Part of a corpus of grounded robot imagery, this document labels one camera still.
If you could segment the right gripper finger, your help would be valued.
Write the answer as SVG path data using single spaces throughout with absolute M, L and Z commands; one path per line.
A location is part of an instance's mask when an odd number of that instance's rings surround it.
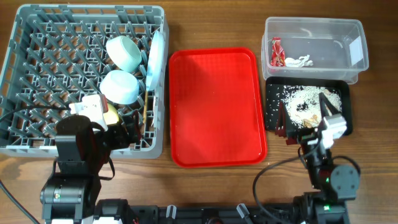
M 286 106 L 282 101 L 279 101 L 275 134 L 278 135 L 278 137 L 297 139 L 298 133 L 298 130 L 294 128 L 293 122 L 290 119 Z
M 328 100 L 324 93 L 319 93 L 319 102 L 322 118 L 341 113 L 336 107 L 332 105 L 332 103 Z

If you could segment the rice and food scraps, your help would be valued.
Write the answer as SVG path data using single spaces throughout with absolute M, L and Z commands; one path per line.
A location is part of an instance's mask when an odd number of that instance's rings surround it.
M 295 128 L 314 128 L 321 121 L 319 93 L 324 93 L 338 110 L 342 110 L 338 90 L 320 86 L 266 85 L 266 128 L 275 130 L 279 101 L 287 108 Z

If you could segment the yellow cup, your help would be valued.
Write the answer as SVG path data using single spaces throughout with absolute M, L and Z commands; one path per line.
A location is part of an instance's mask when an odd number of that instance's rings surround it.
M 116 124 L 119 121 L 118 112 L 112 104 L 108 103 L 107 106 L 108 111 L 103 114 L 104 121 L 107 125 Z

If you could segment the wooden chopstick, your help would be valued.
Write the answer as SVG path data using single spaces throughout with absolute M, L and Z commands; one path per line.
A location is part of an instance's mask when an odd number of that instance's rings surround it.
M 143 124 L 146 124 L 146 119 L 147 119 L 148 97 L 149 97 L 149 92 L 146 91 L 144 98 Z

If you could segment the small light blue saucer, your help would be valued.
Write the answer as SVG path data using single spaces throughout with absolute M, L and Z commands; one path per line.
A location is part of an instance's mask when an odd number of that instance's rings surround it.
M 131 73 L 112 70 L 99 85 L 100 92 L 113 103 L 130 105 L 139 95 L 138 79 Z

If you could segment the large light blue plate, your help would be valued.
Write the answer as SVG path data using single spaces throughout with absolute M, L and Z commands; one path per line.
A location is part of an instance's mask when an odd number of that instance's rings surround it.
M 153 91 L 156 89 L 160 73 L 162 71 L 162 64 L 164 61 L 165 39 L 162 33 L 155 31 L 152 38 L 149 59 L 147 64 L 146 75 L 146 90 Z

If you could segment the white tissue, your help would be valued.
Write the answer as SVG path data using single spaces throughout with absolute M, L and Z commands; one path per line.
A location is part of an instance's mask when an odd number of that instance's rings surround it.
M 313 61 L 310 60 L 309 55 L 301 56 L 298 59 L 289 57 L 285 59 L 285 66 L 292 68 L 311 67 L 313 66 Z

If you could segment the green bowl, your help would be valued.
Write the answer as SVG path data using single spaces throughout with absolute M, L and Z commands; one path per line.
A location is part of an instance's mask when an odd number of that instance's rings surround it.
M 133 72 L 142 61 L 138 46 L 124 35 L 108 40 L 106 50 L 114 64 L 125 72 Z

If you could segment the red snack wrapper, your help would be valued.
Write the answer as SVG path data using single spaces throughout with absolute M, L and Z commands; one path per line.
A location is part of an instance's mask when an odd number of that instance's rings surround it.
M 285 66 L 285 52 L 281 46 L 281 38 L 272 38 L 272 58 L 271 65 L 273 67 L 284 67 Z

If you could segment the white plastic fork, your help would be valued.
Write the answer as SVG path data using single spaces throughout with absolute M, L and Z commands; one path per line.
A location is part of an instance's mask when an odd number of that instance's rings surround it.
M 160 91 L 156 90 L 154 92 L 154 121 L 153 121 L 153 127 L 156 130 L 159 130 L 159 116 L 161 113 L 159 110 L 162 108 L 162 95 L 160 94 Z

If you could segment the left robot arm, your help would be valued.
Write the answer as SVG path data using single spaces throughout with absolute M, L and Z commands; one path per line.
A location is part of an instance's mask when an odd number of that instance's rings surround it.
M 40 193 L 46 223 L 139 223 L 126 199 L 99 200 L 100 175 L 113 165 L 111 151 L 132 141 L 122 121 L 106 128 L 83 115 L 66 117 L 56 125 L 58 156 Z

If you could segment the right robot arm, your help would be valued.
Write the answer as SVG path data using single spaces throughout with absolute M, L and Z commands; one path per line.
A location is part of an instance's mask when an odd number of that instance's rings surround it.
M 294 198 L 287 211 L 275 208 L 289 223 L 349 223 L 346 202 L 356 198 L 361 169 L 347 156 L 332 156 L 334 141 L 343 136 L 347 122 L 327 97 L 319 94 L 321 118 L 316 128 L 295 129 L 283 102 L 279 103 L 276 135 L 299 144 L 298 158 L 308 171 L 314 192 Z

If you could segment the grey plastic dishwasher rack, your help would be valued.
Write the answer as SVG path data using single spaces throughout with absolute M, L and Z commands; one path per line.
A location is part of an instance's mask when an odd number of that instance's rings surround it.
M 139 95 L 130 105 L 116 105 L 120 116 L 137 110 L 141 141 L 112 152 L 118 159 L 155 159 L 163 149 L 164 78 L 148 91 L 143 124 L 147 64 L 155 31 L 169 38 L 160 6 L 25 4 L 16 12 L 1 69 L 1 152 L 12 157 L 55 157 L 55 127 L 69 115 L 67 106 L 98 94 L 100 83 L 116 65 L 106 43 L 124 35 L 141 51 L 134 70 Z M 153 127 L 154 92 L 162 95 L 159 130 Z

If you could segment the black plastic tray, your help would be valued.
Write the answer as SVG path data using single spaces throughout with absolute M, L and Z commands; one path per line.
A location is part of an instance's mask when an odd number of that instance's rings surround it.
M 271 77 L 266 81 L 266 129 L 275 131 L 279 118 L 279 103 L 286 106 L 295 129 L 316 127 L 320 122 L 319 93 L 347 120 L 348 136 L 353 132 L 349 86 L 341 80 Z

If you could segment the red plastic serving tray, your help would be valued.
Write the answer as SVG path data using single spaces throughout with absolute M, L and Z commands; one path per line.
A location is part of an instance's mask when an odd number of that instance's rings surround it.
M 267 156 L 257 61 L 245 47 L 179 50 L 169 60 L 171 156 L 180 167 Z

